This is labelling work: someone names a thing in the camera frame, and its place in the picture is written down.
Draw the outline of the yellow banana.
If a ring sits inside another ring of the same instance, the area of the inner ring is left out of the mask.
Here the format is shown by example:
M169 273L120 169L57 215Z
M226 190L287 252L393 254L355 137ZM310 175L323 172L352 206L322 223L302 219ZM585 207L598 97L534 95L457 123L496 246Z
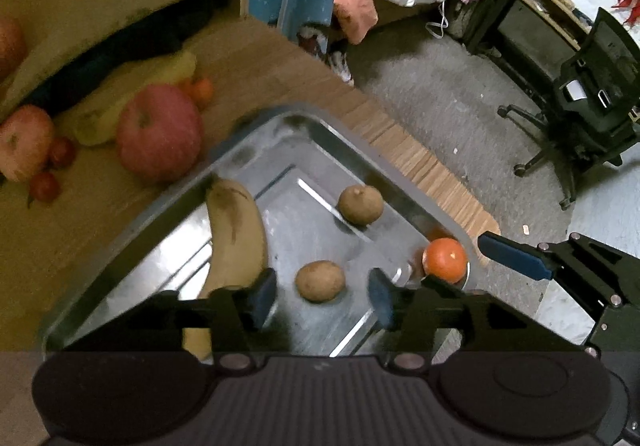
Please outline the yellow banana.
M128 62L112 72L80 102L70 116L70 129L82 146L98 146L114 140L120 114L128 102L150 84L177 84L192 78L198 60L188 50Z
M252 195L235 180L214 180L206 194L213 252L197 299L221 287L249 287L268 268L262 214ZM213 357L203 330L186 329L184 350L199 360Z

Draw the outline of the red apple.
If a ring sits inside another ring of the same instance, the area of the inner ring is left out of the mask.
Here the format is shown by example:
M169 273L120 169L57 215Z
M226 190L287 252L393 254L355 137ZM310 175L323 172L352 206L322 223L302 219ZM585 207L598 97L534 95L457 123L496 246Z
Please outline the red apple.
M27 55L22 27L17 19L2 16L0 21L0 80L4 81Z
M146 184L171 183L200 158L203 121L192 100L169 84L150 84L120 114L116 150L122 166Z

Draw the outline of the small orange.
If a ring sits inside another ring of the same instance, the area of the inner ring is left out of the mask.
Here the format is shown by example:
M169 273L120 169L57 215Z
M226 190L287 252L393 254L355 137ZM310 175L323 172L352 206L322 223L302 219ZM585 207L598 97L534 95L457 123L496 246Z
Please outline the small orange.
M184 80L179 84L179 88L193 100L199 110L207 108L214 98L214 84L209 78Z

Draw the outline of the cherry tomato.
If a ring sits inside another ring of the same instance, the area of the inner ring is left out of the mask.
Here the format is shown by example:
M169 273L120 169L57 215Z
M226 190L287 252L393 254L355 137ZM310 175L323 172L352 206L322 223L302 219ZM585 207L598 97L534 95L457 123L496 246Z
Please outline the cherry tomato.
M50 204L61 195L61 185L50 171L36 174L29 183L27 205L34 201Z
M68 137L57 137L49 151L49 163L52 169L64 170L69 168L75 161L77 149L72 140Z

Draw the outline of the red apple desk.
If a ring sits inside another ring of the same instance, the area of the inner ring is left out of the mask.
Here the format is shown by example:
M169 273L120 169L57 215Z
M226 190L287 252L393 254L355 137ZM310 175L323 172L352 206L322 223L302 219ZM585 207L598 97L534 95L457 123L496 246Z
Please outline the red apple desk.
M1 174L10 182L28 183L43 170L54 133L53 121L41 108L15 110L1 125Z

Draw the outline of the orange tangerine in tray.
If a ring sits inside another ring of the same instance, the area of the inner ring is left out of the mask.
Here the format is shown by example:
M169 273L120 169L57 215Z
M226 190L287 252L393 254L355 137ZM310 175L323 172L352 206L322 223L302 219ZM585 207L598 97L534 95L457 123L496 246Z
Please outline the orange tangerine in tray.
M438 238L424 249L422 265L427 275L456 284L466 275L468 257L458 240Z

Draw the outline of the brown kiwi near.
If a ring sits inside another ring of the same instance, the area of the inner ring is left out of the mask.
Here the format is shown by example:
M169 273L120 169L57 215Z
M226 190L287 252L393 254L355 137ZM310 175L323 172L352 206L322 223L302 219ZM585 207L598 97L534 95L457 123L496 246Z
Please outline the brown kiwi near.
M307 301L324 303L335 299L346 286L341 266L331 261L316 261L303 266L296 274L295 287Z

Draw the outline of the brown kiwi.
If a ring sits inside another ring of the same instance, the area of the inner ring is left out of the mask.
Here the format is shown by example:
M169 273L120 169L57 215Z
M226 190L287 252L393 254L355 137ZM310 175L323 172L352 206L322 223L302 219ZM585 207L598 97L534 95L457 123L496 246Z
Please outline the brown kiwi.
M335 299L346 286L341 266L331 261L316 261L303 266L296 274L295 287L307 301L324 303Z
M381 217L384 200L373 186L352 185L341 192L337 209L349 223L366 226Z

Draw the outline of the brown kiwi far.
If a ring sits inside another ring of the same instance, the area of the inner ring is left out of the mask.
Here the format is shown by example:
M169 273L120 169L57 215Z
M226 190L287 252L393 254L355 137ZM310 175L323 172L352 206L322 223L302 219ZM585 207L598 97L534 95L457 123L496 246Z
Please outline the brown kiwi far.
M341 192L337 209L349 223L366 226L381 217L384 200L373 186L352 185Z

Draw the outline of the stainless steel tray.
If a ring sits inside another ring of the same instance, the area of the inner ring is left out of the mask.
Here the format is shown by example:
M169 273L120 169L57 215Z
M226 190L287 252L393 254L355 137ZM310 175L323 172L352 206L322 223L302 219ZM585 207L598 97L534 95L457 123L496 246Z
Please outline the stainless steel tray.
M46 352L157 292L172 290L185 300L198 295L213 252L205 194L215 178L241 183L262 214L268 262L278 278L265 329L282 350L355 354L378 328L367 294L372 268L413 287L432 240L451 237L473 250L460 225L345 125L308 105L269 108L78 267L76 284L41 333ZM384 210L375 222L354 225L337 209L352 185L381 193ZM316 261L334 262L345 273L345 289L329 302L309 302L295 287L297 272Z

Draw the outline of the black office chair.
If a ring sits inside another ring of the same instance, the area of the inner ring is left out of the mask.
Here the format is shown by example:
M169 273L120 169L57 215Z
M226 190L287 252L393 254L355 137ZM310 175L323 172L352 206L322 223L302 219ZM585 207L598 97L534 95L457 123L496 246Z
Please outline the black office chair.
M538 100L538 114L516 105L500 106L497 114L517 114L544 133L546 143L538 154L513 172L524 177L555 154L566 167L560 207L567 210L576 201L578 180L605 163L619 168L623 153L639 143L639 128L630 116L639 106L638 44L601 8L552 88L551 95Z

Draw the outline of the dark wooden side desk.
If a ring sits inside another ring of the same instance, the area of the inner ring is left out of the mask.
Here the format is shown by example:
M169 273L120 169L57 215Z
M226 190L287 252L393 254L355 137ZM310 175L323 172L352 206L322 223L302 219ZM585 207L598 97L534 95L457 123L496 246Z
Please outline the dark wooden side desk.
M523 88L541 91L560 76L590 29L591 20L567 0L483 0L465 43Z

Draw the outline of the wooden desk shelf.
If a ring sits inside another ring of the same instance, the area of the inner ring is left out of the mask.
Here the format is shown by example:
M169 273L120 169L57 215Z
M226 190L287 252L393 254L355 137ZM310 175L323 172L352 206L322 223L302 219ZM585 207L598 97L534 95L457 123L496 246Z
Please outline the wooden desk shelf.
M176 52L216 14L247 9L248 0L1 0L28 49L1 84L1 115L32 104L57 117L121 65Z

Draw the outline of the red apple on shelf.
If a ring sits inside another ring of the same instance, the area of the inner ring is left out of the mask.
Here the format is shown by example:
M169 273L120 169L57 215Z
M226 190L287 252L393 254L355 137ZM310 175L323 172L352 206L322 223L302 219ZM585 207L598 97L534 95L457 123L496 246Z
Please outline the red apple on shelf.
M27 55L22 27L17 19L2 16L0 21L0 80L4 81Z

